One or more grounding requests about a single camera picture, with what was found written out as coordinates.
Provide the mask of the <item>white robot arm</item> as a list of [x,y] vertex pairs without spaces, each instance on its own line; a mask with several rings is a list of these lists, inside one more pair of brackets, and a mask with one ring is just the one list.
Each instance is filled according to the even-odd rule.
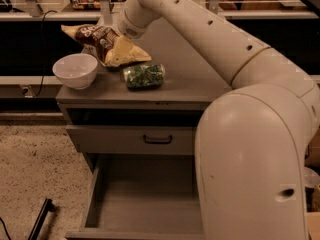
[[205,240],[309,240],[304,157],[319,87],[268,44],[192,0],[128,0],[119,30],[166,19],[231,86],[203,113],[195,170]]

